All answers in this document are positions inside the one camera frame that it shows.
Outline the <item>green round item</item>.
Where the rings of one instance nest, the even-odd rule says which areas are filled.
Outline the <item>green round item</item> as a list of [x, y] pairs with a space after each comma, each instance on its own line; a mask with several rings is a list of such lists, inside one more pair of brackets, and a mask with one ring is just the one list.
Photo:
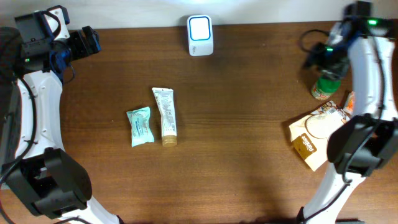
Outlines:
[[319, 78], [312, 87], [311, 94], [317, 100], [327, 100], [339, 89], [340, 85], [340, 80]]

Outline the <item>small orange white box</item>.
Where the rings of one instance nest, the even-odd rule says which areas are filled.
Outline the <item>small orange white box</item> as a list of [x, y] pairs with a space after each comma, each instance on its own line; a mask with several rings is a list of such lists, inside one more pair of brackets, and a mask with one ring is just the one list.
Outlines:
[[347, 113], [348, 115], [352, 115], [353, 111], [354, 111], [354, 101], [355, 101], [355, 97], [354, 97], [354, 92], [350, 92], [347, 96], [345, 105], [343, 107], [343, 111], [345, 113]]

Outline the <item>beige brown snack bag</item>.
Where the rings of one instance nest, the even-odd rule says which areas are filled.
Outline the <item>beige brown snack bag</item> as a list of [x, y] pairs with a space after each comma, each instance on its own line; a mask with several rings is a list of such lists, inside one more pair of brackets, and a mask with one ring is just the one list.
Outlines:
[[290, 140], [304, 162], [316, 171], [327, 160], [330, 136], [350, 120], [349, 114], [327, 101], [289, 126]]

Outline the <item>teal wipes packet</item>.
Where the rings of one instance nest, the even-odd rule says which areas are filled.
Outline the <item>teal wipes packet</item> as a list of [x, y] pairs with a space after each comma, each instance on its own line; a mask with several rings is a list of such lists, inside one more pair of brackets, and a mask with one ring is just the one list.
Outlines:
[[154, 135], [150, 130], [150, 108], [127, 111], [127, 118], [131, 124], [131, 146], [135, 147], [148, 142], [154, 142]]

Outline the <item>white cream tube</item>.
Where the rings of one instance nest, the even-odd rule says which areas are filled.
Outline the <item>white cream tube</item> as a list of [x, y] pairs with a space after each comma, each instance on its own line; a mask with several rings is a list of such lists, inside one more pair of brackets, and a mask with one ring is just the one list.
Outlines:
[[170, 88], [153, 87], [160, 117], [163, 147], [173, 147], [177, 141], [177, 120], [175, 116], [174, 91]]

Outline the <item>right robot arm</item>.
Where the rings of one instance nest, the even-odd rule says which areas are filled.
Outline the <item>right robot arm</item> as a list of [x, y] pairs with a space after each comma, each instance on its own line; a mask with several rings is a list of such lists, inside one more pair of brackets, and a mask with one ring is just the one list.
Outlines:
[[341, 80], [351, 72], [355, 100], [351, 119], [330, 137], [326, 174], [297, 223], [336, 223], [355, 188], [397, 152], [394, 22], [373, 17], [372, 8], [371, 1], [347, 5], [327, 42], [307, 50], [303, 66], [317, 67], [323, 78]]

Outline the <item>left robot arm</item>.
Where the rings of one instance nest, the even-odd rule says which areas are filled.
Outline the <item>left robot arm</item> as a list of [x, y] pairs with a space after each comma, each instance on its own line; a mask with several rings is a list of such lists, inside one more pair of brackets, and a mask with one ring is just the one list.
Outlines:
[[69, 32], [68, 11], [54, 6], [18, 16], [1, 29], [3, 106], [1, 184], [34, 216], [56, 223], [121, 223], [93, 196], [90, 177], [62, 142], [60, 99], [64, 71], [97, 54], [91, 27]]

